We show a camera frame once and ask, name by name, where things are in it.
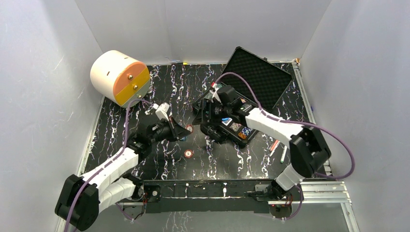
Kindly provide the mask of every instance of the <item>black foam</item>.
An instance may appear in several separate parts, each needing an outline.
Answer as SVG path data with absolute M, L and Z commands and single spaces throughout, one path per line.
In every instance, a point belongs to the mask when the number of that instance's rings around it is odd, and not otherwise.
M 250 85 L 262 107 L 271 112 L 292 81 L 292 76 L 268 61 L 237 47 L 223 70 L 241 75 Z M 221 79 L 245 97 L 254 100 L 239 78 L 228 75 Z

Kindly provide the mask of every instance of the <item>marble-patterned table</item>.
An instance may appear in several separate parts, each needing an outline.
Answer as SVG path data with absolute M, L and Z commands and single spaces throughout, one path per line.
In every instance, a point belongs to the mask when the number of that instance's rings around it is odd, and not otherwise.
M 292 64 L 275 65 L 289 72 L 294 79 L 273 113 L 285 119 L 309 121 Z M 223 67 L 223 64 L 149 66 L 152 84 L 144 99 L 157 104 L 169 102 L 174 119 L 183 126 L 191 124 L 194 114 L 190 104 L 220 76 Z M 156 120 L 155 112 L 148 104 L 138 103 L 130 113 L 130 132 Z M 103 163 L 121 148 L 124 123 L 125 109 L 106 98 L 85 172 Z M 280 163 L 282 144 L 270 156 L 269 149 L 274 141 L 274 138 L 259 132 L 247 147 L 239 149 L 232 142 L 220 145 L 209 140 L 201 133 L 199 126 L 194 126 L 194 132 L 186 141 L 163 141 L 154 145 L 151 155 L 132 173 L 142 179 L 156 180 L 273 179 L 290 162 L 288 152 L 285 162 Z M 183 155 L 187 149 L 194 152 L 189 159 Z

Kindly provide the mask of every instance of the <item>cylindrical container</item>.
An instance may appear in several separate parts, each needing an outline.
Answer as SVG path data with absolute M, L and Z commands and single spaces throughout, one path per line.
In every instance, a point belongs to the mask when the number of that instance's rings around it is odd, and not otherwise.
M 143 98 L 151 85 L 143 62 L 115 50 L 98 57 L 91 67 L 90 78 L 101 94 L 124 108 L 131 100 Z

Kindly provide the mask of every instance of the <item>red circular marker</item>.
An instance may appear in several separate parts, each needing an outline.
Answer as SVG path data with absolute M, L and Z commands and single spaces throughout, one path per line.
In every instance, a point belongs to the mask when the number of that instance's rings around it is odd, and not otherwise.
M 191 133 L 193 132 L 193 126 L 192 125 L 187 125 L 186 127 L 185 127 L 185 129 L 187 129 L 187 130 L 189 130 Z
M 193 156 L 193 151 L 191 151 L 191 150 L 186 150 L 186 151 L 184 152 L 184 156 L 185 156 L 186 158 L 191 158 L 191 157 Z

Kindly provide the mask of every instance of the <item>white wall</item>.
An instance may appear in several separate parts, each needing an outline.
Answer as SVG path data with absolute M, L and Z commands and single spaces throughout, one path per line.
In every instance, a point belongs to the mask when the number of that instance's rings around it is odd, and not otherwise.
M 317 122 L 355 154 L 346 184 L 364 232 L 409 230 L 409 54 L 409 1 L 333 0 L 301 59 Z M 344 174 L 347 154 L 330 143 Z
M 0 231 L 50 232 L 102 96 L 101 54 L 73 0 L 0 0 Z
M 302 56 L 331 0 L 76 0 L 102 50 L 145 63 L 227 62 L 235 47 Z

